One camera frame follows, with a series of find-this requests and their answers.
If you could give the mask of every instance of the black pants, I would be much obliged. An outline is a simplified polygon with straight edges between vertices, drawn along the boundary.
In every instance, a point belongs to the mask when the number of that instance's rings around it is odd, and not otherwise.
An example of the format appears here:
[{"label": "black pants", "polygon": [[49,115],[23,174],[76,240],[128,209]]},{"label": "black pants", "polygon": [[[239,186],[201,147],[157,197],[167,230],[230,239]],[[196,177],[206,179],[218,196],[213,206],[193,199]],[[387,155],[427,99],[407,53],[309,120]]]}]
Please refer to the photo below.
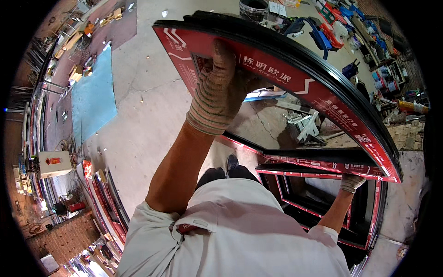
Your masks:
[{"label": "black pants", "polygon": [[[245,178],[260,183],[257,178],[243,165],[232,168],[229,170],[228,175],[230,179]],[[202,185],[218,179],[226,179],[225,171],[222,168],[210,168],[206,170],[205,174],[203,174],[203,176],[200,178],[195,189],[198,189]]]}]

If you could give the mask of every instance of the white shirt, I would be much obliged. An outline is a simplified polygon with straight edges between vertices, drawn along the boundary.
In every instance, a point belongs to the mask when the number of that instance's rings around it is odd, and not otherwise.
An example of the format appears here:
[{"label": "white shirt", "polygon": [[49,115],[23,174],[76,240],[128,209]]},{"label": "white shirt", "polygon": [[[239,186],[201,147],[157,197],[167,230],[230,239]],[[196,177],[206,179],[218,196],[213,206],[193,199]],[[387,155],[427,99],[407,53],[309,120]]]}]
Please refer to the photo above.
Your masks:
[{"label": "white shirt", "polygon": [[[198,228],[181,234],[182,224]],[[255,181],[219,179],[182,217],[138,205],[117,276],[350,276],[337,237],[324,226],[306,233]]]}]

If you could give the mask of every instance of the blue mat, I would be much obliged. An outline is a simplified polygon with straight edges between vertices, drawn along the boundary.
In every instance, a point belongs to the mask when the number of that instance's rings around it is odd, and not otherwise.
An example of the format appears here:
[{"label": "blue mat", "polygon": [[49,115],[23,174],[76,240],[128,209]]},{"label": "blue mat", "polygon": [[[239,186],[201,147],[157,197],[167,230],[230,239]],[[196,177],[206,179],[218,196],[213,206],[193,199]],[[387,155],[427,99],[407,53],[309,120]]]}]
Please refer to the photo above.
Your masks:
[{"label": "blue mat", "polygon": [[83,143],[117,115],[113,90],[111,47],[100,53],[91,76],[72,88],[72,125],[75,142]]}]

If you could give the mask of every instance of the shoe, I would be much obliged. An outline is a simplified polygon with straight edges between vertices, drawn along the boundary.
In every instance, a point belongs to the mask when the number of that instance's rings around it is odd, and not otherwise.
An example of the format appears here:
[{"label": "shoe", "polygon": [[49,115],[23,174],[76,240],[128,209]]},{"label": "shoe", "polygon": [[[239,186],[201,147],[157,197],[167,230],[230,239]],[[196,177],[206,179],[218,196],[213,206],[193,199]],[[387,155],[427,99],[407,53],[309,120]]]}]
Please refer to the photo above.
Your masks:
[{"label": "shoe", "polygon": [[228,156],[228,160],[226,161],[226,172],[228,173],[229,170],[236,168],[238,166],[238,159],[237,156],[234,154],[231,154]]}]

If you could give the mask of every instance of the work glove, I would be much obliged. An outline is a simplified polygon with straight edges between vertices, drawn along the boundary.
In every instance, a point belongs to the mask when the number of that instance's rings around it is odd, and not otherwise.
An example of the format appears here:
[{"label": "work glove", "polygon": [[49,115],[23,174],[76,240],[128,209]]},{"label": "work glove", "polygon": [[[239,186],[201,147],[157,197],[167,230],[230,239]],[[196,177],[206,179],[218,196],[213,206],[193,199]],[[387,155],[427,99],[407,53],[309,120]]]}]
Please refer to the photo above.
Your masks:
[{"label": "work glove", "polygon": [[221,135],[234,120],[246,95],[271,86],[251,72],[236,69],[235,54],[221,40],[214,40],[212,61],[199,76],[186,120],[200,132]]},{"label": "work glove", "polygon": [[348,191],[350,193],[355,193],[355,191],[366,181],[365,177],[361,177],[353,174],[343,173],[342,175],[342,183],[340,184],[340,188],[344,191]]}]

